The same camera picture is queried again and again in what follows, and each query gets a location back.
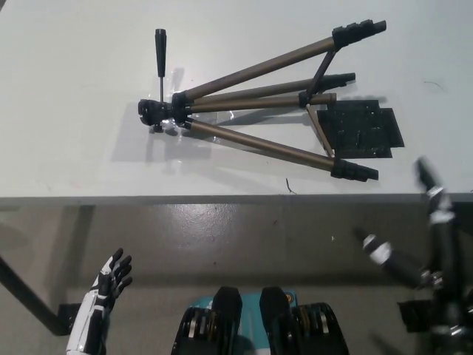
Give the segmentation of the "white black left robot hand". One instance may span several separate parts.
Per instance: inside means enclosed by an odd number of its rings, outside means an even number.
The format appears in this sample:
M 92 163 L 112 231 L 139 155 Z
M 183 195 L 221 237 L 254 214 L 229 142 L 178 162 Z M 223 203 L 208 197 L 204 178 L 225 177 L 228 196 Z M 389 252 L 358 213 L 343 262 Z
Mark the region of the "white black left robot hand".
M 95 293 L 106 310 L 111 311 L 123 290 L 132 283 L 129 275 L 132 270 L 132 257 L 123 257 L 123 249 L 119 248 L 98 272 L 90 291 Z

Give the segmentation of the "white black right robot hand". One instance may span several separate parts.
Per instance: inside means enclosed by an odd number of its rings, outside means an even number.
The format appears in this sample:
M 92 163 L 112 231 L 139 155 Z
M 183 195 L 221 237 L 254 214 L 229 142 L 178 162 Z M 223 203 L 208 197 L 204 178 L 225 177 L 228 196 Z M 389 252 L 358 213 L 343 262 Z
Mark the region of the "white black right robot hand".
M 415 169 L 427 199 L 430 245 L 427 266 L 422 266 L 414 257 L 394 249 L 391 243 L 360 227 L 353 229 L 353 234 L 372 262 L 391 278 L 407 288 L 429 286 L 434 290 L 434 308 L 439 324 L 465 324 L 465 277 L 457 215 L 446 188 L 427 159 L 418 158 Z

